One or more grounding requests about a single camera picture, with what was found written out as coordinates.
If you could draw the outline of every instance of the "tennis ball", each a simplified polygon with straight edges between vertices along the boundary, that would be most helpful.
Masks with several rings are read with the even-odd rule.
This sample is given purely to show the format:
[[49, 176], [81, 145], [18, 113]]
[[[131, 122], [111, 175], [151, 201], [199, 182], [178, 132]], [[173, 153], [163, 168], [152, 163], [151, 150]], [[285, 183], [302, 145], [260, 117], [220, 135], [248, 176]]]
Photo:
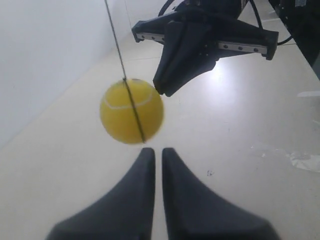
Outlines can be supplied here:
[[128, 79], [126, 82], [127, 85], [123, 80], [115, 83], [103, 95], [100, 118], [105, 130], [115, 140], [125, 144], [138, 144], [157, 133], [164, 118], [164, 105], [156, 89], [146, 81]]

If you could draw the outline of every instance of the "white floor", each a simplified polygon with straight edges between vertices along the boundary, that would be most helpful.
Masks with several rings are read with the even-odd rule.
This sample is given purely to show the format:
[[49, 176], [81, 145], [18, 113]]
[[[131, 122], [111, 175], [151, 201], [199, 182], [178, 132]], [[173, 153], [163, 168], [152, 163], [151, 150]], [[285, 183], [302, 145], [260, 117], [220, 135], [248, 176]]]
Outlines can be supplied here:
[[[285, 31], [281, 22], [275, 28]], [[151, 83], [161, 46], [128, 36], [121, 49], [127, 75]], [[157, 158], [152, 239], [167, 239], [165, 147], [219, 195], [268, 219], [282, 239], [320, 239], [320, 173], [290, 160], [292, 153], [320, 154], [320, 98], [297, 97], [320, 91], [320, 83], [294, 42], [272, 61], [258, 54], [221, 59], [163, 97], [163, 126], [145, 145], [116, 142], [100, 123], [100, 99], [121, 78], [113, 51], [0, 151], [0, 239], [45, 239], [56, 222], [107, 193], [143, 147]]]

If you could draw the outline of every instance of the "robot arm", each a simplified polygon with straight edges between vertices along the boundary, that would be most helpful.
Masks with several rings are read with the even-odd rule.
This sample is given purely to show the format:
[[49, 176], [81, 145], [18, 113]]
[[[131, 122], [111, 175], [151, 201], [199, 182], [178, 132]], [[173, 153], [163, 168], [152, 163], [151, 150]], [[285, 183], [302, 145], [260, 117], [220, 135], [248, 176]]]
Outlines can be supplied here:
[[156, 90], [170, 97], [220, 58], [259, 53], [272, 60], [279, 33], [237, 20], [241, 11], [241, 0], [184, 0], [169, 14], [139, 21], [132, 28], [137, 43], [163, 44]]

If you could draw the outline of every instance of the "yellow tennis ball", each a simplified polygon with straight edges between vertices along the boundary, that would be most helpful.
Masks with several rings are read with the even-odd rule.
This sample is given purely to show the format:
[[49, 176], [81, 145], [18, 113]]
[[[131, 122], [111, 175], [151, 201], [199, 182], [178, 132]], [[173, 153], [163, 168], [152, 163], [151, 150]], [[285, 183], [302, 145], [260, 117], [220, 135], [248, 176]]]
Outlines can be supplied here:
[[[146, 81], [128, 79], [127, 85], [132, 94], [144, 140], [147, 141], [156, 134], [162, 124], [164, 118], [162, 99], [156, 89]], [[143, 142], [129, 92], [123, 81], [112, 85], [103, 95], [100, 118], [106, 131], [115, 140], [125, 144]]]

